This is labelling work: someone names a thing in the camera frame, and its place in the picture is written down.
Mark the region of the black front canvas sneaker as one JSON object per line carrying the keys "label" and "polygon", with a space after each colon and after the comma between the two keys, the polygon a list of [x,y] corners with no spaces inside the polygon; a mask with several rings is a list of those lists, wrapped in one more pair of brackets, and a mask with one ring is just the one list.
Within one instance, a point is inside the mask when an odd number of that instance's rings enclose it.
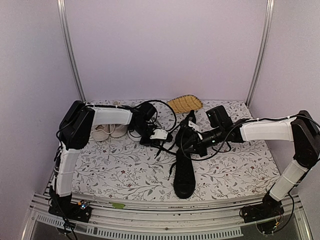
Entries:
{"label": "black front canvas sneaker", "polygon": [[168,178],[170,178],[173,168],[175,168],[173,180],[174,193],[179,199],[188,199],[196,188],[195,171],[189,150],[181,148],[177,150],[175,162],[171,164],[169,169]]}

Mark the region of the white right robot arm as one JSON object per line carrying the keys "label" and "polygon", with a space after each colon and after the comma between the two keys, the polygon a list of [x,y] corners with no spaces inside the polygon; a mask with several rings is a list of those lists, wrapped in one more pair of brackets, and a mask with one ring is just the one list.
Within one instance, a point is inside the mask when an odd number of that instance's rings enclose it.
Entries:
{"label": "white right robot arm", "polygon": [[208,110],[206,115],[212,129],[200,132],[193,122],[188,123],[194,133],[180,144],[184,155],[195,152],[205,156],[209,147],[226,142],[265,141],[268,146],[280,144],[291,148],[284,150],[285,154],[291,153],[291,157],[286,157],[280,177],[265,193],[262,202],[240,210],[246,223],[282,215],[282,200],[290,196],[320,160],[320,125],[306,110],[280,118],[242,118],[234,122],[225,107],[219,105]]}

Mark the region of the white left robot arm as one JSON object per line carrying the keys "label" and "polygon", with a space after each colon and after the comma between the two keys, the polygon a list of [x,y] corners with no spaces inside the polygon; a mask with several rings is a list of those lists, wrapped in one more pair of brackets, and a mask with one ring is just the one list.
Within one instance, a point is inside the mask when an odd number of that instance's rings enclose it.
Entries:
{"label": "white left robot arm", "polygon": [[49,188],[48,212],[64,219],[88,222],[92,208],[82,200],[72,203],[72,179],[78,156],[87,145],[94,126],[120,125],[138,133],[141,143],[170,141],[174,127],[163,129],[152,118],[158,116],[154,100],[137,106],[90,104],[76,100],[59,125],[56,137],[59,147],[54,158],[54,179]]}

